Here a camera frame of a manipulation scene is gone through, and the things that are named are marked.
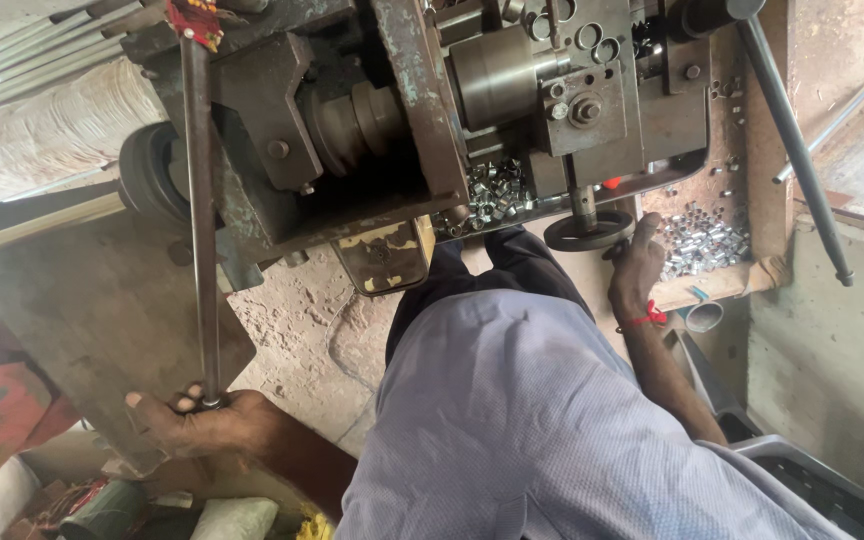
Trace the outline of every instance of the man's arm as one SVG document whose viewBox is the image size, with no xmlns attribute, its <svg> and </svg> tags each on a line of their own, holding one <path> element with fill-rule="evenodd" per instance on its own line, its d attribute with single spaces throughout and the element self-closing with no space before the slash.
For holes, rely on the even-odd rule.
<svg viewBox="0 0 864 540">
<path fill-rule="evenodd" d="M 220 452 L 249 457 L 282 477 L 334 523 L 342 519 L 342 496 L 353 481 L 358 461 L 286 414 L 256 390 L 227 396 L 219 410 L 179 414 L 198 405 L 202 387 L 193 385 L 169 404 L 150 394 L 132 392 L 126 404 L 149 428 L 151 441 L 175 458 Z"/>
<path fill-rule="evenodd" d="M 661 219 L 657 213 L 646 214 L 628 247 L 606 253 L 605 259 L 611 259 L 615 267 L 608 300 L 645 397 L 675 416 L 692 440 L 727 446 L 725 434 L 676 366 L 655 323 L 629 324 L 648 315 L 649 293 L 666 263 L 666 251 L 652 241 Z"/>
</svg>

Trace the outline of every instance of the person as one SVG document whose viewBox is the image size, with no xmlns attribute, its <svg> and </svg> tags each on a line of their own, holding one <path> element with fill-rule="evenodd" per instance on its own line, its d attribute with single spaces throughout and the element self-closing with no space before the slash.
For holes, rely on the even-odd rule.
<svg viewBox="0 0 864 540">
<path fill-rule="evenodd" d="M 356 460 L 240 390 L 191 411 L 126 403 L 172 456 L 247 455 L 338 523 L 336 538 L 847 538 L 729 450 L 647 312 L 665 263 L 645 215 L 606 252 L 608 300 L 631 366 L 546 245 L 523 227 L 486 235 L 494 268 L 472 276 L 461 243 L 393 319 L 375 425 Z"/>
</svg>

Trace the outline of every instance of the red thread bracelet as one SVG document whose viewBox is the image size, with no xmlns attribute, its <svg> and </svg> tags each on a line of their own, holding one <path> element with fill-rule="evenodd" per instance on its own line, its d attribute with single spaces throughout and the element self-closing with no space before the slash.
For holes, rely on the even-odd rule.
<svg viewBox="0 0 864 540">
<path fill-rule="evenodd" d="M 638 318 L 638 319 L 632 319 L 628 323 L 625 323 L 625 324 L 619 326 L 615 330 L 619 334 L 622 334 L 623 328 L 630 328 L 630 327 L 638 326 L 638 325 L 641 325 L 642 323 L 662 323 L 662 324 L 665 324 L 666 321 L 668 321 L 668 318 L 666 317 L 666 313 L 662 313 L 661 311 L 659 311 L 656 308 L 656 301 L 655 300 L 649 300 L 649 304 L 648 304 L 648 306 L 646 306 L 645 312 L 648 313 L 646 316 Z"/>
</svg>

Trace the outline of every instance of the handwheel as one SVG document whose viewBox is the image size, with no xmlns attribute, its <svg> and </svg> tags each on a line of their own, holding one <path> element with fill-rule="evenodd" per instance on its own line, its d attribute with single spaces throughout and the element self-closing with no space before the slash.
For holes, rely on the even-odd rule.
<svg viewBox="0 0 864 540">
<path fill-rule="evenodd" d="M 600 210 L 592 230 L 583 229 L 574 216 L 564 217 L 545 230 L 545 244 L 556 251 L 579 252 L 611 248 L 628 239 L 636 230 L 636 221 L 621 210 Z"/>
</svg>

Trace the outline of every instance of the machine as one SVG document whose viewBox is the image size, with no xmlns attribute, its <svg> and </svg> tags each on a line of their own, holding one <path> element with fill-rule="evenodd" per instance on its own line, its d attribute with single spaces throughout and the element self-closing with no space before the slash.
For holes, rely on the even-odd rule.
<svg viewBox="0 0 864 540">
<path fill-rule="evenodd" d="M 632 216 L 596 203 L 706 164 L 710 45 L 670 38 L 676 1 L 276 0 L 223 19 L 209 75 L 232 288 L 331 242 L 361 293 L 387 294 L 425 280 L 433 234 L 570 210 L 553 249 L 624 240 Z M 178 39 L 161 23 L 123 46 L 172 119 L 126 141 L 123 198 L 187 228 Z"/>
</svg>

